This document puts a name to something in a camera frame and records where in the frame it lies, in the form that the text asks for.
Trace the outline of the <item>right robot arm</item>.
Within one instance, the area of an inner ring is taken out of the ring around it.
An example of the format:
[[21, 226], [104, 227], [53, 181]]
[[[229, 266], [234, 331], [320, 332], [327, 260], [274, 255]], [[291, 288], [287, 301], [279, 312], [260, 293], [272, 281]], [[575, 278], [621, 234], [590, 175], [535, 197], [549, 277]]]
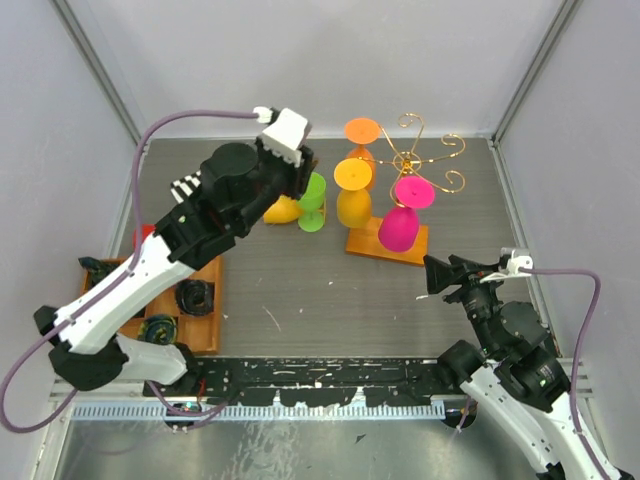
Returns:
[[541, 274], [525, 250], [504, 249], [494, 264], [450, 255], [423, 258], [429, 295], [460, 304], [479, 342], [460, 340], [437, 360], [438, 379], [464, 392], [503, 429], [539, 479], [628, 479], [584, 423], [577, 405], [577, 370], [564, 369], [548, 348], [550, 330], [529, 302], [504, 303], [509, 279]]

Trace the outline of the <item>gold wire wine glass rack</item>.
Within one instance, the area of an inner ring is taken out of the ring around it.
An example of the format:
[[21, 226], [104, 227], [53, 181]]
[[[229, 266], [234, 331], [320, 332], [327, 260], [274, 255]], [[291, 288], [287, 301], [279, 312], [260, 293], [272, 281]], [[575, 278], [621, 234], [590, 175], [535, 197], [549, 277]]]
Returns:
[[[348, 230], [345, 252], [374, 260], [391, 261], [411, 266], [423, 264], [427, 254], [429, 228], [419, 213], [432, 206], [436, 193], [457, 194], [466, 187], [466, 178], [457, 170], [445, 172], [444, 186], [427, 179], [421, 170], [460, 156], [466, 142], [450, 133], [441, 144], [452, 151], [433, 158], [417, 153], [421, 133], [408, 150], [398, 149], [386, 129], [365, 117], [348, 121], [346, 138], [354, 148], [334, 168], [333, 178], [339, 188], [336, 213]], [[396, 172], [388, 194], [392, 207], [382, 217], [373, 214], [372, 191], [376, 185], [377, 168], [388, 165]]]

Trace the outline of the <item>green plastic wine glass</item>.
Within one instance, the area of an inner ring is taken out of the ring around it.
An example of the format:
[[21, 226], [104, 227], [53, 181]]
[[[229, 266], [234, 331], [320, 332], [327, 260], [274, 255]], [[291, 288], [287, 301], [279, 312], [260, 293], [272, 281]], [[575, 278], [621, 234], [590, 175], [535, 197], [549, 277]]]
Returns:
[[315, 233], [325, 224], [326, 180], [312, 173], [307, 190], [297, 204], [303, 213], [298, 218], [298, 226], [307, 233]]

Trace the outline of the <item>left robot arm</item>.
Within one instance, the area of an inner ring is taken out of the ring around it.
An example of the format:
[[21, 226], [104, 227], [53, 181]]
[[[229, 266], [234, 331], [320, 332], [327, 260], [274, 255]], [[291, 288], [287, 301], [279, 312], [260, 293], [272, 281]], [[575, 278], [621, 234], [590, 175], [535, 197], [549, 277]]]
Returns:
[[40, 332], [53, 335], [55, 373], [82, 392], [133, 380], [166, 385], [178, 396], [194, 393], [201, 368], [186, 345], [139, 341], [119, 330], [158, 295], [233, 248], [280, 196], [299, 199], [317, 162], [306, 145], [297, 153], [301, 162], [294, 165], [262, 140], [227, 143], [196, 173], [175, 181], [175, 206], [138, 253], [76, 301], [35, 312]]

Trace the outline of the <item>magenta plastic wine glass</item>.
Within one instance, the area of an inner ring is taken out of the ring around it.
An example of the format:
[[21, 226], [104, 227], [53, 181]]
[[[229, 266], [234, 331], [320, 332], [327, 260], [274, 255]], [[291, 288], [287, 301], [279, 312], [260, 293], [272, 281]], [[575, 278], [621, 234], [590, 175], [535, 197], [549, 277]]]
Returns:
[[420, 229], [419, 212], [435, 200], [434, 187], [416, 175], [407, 175], [391, 189], [395, 206], [385, 215], [378, 230], [378, 240], [387, 250], [402, 253], [410, 250]]

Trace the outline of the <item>yellow-orange plastic wine glass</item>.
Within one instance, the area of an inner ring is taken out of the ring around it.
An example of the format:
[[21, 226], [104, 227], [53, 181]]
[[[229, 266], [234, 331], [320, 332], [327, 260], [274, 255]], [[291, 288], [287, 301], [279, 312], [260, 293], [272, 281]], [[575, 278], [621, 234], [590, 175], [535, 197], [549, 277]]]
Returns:
[[364, 227], [372, 215], [372, 200], [367, 190], [372, 170], [365, 160], [347, 158], [334, 169], [340, 192], [336, 200], [337, 216], [345, 227]]

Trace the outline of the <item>orange plastic wine glass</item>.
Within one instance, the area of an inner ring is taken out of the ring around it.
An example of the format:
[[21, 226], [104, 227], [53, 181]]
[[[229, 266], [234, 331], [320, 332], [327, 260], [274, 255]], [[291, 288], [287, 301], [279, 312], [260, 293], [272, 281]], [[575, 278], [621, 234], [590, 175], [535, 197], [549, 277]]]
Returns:
[[378, 123], [366, 117], [354, 118], [345, 124], [344, 133], [346, 138], [355, 145], [347, 157], [364, 160], [371, 170], [375, 171], [376, 164], [367, 146], [380, 136], [381, 130]]

